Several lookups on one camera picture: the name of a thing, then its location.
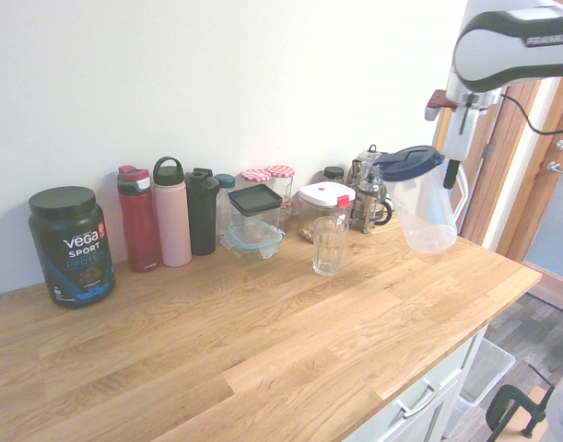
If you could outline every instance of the red checkered jar lid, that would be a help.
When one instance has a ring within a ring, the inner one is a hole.
[[[291,178],[296,174],[296,171],[290,166],[271,166],[266,168],[271,176],[276,178]]]
[[[271,174],[264,169],[248,169],[244,170],[240,176],[252,182],[267,182],[271,180]]]

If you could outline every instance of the protein powder tub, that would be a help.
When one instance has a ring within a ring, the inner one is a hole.
[[[52,301],[81,308],[115,285],[103,211],[86,187],[57,187],[29,198],[29,227]]]

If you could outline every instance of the blue pitcher lid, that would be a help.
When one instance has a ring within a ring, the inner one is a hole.
[[[431,145],[415,145],[395,154],[383,154],[374,165],[380,166],[384,181],[406,181],[430,172],[443,162],[444,156]]]

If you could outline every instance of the drinking glass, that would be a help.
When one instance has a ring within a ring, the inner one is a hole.
[[[317,274],[331,276],[340,268],[348,223],[343,216],[323,216],[314,221],[313,268]]]

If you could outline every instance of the vega sport label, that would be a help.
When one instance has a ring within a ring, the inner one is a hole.
[[[48,232],[36,241],[41,268],[56,299],[86,301],[111,290],[113,268],[103,221],[65,238],[65,233]]]
[[[563,44],[563,34],[528,37],[524,39],[524,43],[527,47],[530,48],[538,47],[538,46],[553,46],[553,45]]]

